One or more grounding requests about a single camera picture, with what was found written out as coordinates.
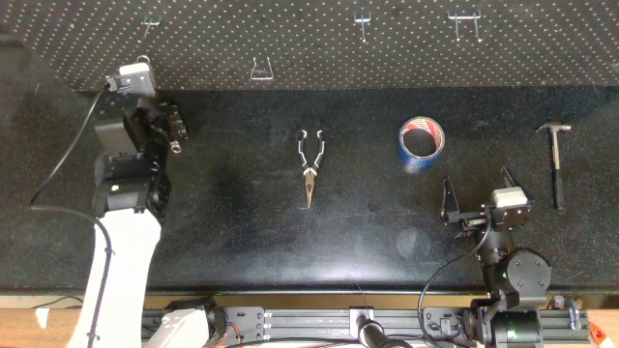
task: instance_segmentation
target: orange object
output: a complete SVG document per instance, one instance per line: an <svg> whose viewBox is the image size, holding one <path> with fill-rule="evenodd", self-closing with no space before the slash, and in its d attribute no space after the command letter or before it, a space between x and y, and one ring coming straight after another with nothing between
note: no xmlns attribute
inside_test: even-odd
<svg viewBox="0 0 619 348"><path fill-rule="evenodd" d="M614 344L606 336L606 333L602 331L597 325L593 323L589 323L589 332L591 333L591 337L598 344L600 348L614 348Z"/></svg>

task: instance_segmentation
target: hammer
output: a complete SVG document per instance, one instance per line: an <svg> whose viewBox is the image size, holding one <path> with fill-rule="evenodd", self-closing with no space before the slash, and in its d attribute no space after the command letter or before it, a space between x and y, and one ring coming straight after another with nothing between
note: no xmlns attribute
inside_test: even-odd
<svg viewBox="0 0 619 348"><path fill-rule="evenodd" d="M554 204L556 209L562 211L565 208L565 196L563 195L563 179L561 179L561 165L559 164L559 144L557 143L558 131L570 131L572 126L561 125L558 122L543 124L537 131L548 129L552 133L552 161L554 162Z"/></svg>

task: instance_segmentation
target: pliers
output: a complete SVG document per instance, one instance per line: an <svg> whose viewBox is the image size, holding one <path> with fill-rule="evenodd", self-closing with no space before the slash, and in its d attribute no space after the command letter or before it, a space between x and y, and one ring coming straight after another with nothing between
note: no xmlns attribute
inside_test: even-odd
<svg viewBox="0 0 619 348"><path fill-rule="evenodd" d="M301 159L301 170L303 170L303 176L306 177L306 196L308 198L308 208L311 206L311 195L313 194L314 183L313 179L318 175L318 167L322 162L323 157L325 156L325 138L322 136L322 130L319 130L316 135L318 136L319 144L319 152L318 156L316 156L316 160L313 162L313 166L310 167L308 165L308 160L306 159L306 155L303 152L303 147L306 143L306 138L308 137L308 133L304 130L301 130L303 133L301 138L299 139L299 159Z"/></svg>

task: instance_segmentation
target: blue tape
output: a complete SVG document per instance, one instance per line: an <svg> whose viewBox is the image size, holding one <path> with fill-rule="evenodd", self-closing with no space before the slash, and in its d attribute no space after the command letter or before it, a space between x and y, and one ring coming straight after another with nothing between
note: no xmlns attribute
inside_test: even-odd
<svg viewBox="0 0 619 348"><path fill-rule="evenodd" d="M427 131L434 139L436 151L429 156L417 156L411 153L404 145L404 135L412 130ZM415 168L426 168L431 166L443 151L445 147L445 133L436 121L428 117L414 117L406 121L399 130L398 145L399 156L404 164Z"/></svg>

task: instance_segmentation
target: pliers handle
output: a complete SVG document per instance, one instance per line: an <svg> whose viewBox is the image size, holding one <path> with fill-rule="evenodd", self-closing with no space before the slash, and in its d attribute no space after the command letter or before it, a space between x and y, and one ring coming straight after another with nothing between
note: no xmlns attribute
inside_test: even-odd
<svg viewBox="0 0 619 348"><path fill-rule="evenodd" d="M318 156L316 156L316 160L313 162L311 167L308 164L306 155L304 154L304 147L306 144L306 139L308 138L308 133L304 130L301 130L301 132L303 133L303 136L299 139L299 159L301 160L301 170L303 170L303 175L308 174L308 172L312 173L314 176L318 175L318 167L325 156L325 138L322 135L322 130L319 130L316 133L316 136L318 136L320 151L318 152Z"/></svg>

